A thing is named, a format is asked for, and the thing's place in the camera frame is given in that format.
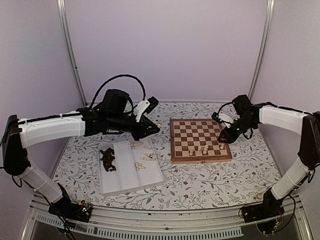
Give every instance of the white tray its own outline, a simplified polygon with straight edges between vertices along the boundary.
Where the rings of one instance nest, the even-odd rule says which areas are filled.
[[[100,150],[105,151],[108,148],[114,150],[115,159],[112,164],[116,171],[107,172],[100,160]],[[164,181],[149,137],[139,142],[129,140],[101,145],[98,147],[98,162],[100,193],[105,197],[152,188]],[[144,169],[137,170],[136,164],[142,164]]]

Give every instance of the floral tablecloth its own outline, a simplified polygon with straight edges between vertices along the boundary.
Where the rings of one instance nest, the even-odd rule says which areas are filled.
[[[141,191],[104,197],[100,194],[98,146],[130,140],[122,135],[72,137],[53,176],[73,201],[97,206],[140,210],[189,210],[230,207],[262,200],[263,193],[280,179],[264,140],[255,130],[250,140],[240,136],[230,144],[230,162],[171,164],[170,119],[210,119],[220,103],[160,103],[147,117],[161,124],[151,137],[165,182]],[[235,116],[232,106],[222,111]]]

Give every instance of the vent grille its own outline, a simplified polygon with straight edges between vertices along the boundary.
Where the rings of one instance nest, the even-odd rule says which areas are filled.
[[[37,220],[54,227],[63,228],[63,223],[55,216],[38,213]],[[203,233],[137,233],[87,226],[86,229],[76,229],[74,232],[114,240],[222,240],[243,236],[240,227],[207,231]]]

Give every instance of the chessboard border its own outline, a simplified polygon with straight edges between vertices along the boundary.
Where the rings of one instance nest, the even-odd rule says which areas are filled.
[[[175,149],[175,134],[174,134],[174,122],[203,122],[203,121],[212,121],[216,122],[213,119],[170,119],[170,148],[171,148],[171,162],[173,164],[196,164],[196,163],[220,163],[220,162],[230,162],[232,159],[230,147],[225,143],[225,149],[227,155],[220,156],[176,156]],[[222,126],[216,122],[220,131],[223,130]]]

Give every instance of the chessboard square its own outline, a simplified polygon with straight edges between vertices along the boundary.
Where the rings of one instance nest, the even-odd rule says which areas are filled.
[[[227,152],[227,150],[220,150],[220,153],[221,153],[221,155],[228,155],[228,152]]]

